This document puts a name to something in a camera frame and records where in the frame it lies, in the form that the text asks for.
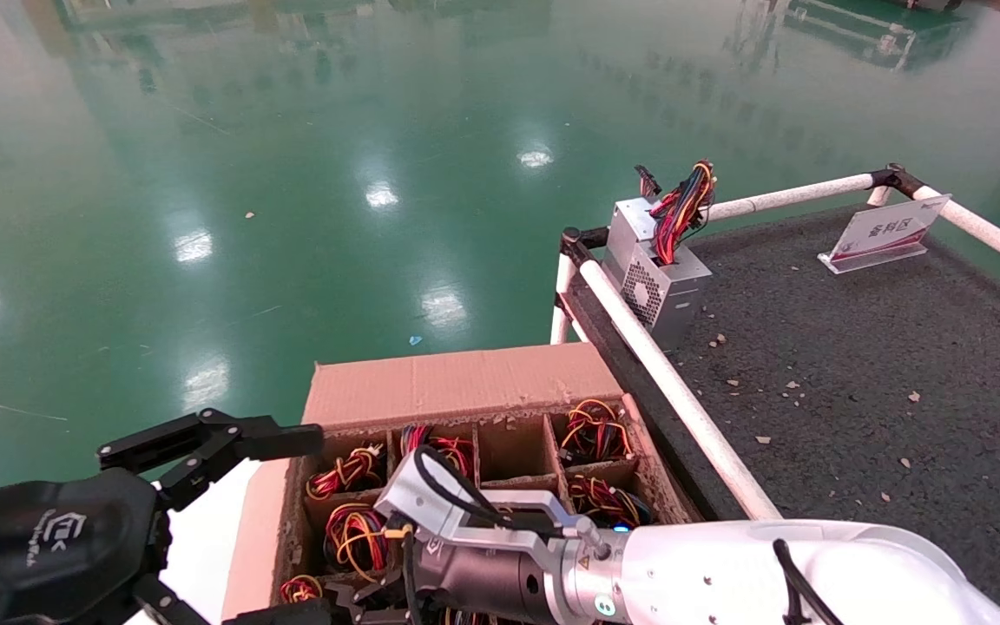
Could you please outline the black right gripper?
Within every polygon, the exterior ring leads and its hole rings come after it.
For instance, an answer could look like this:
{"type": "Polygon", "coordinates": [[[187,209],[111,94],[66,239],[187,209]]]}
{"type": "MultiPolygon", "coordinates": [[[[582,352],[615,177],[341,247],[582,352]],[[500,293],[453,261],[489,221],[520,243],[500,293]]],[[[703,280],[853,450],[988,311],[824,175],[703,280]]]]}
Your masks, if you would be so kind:
{"type": "MultiPolygon", "coordinates": [[[[493,615],[501,620],[553,624],[543,570],[520,551],[473,549],[428,539],[413,546],[417,597],[442,608],[493,615]]],[[[334,605],[352,613],[353,624],[414,624],[404,602],[376,608],[384,584],[326,582],[334,605]]]]}

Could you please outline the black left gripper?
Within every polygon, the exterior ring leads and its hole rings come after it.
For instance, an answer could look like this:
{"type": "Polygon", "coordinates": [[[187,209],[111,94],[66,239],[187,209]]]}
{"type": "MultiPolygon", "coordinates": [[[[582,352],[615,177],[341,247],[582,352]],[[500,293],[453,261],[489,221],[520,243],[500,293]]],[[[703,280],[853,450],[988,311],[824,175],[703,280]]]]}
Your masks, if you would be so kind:
{"type": "MultiPolygon", "coordinates": [[[[159,579],[167,511],[185,510],[245,460],[321,456],[318,424],[207,408],[101,444],[101,471],[66,483],[0,488],[0,624],[209,624],[159,579]],[[160,489],[137,475],[169,466],[160,489]]],[[[238,614],[222,624],[331,624],[322,600],[238,614]]]]}

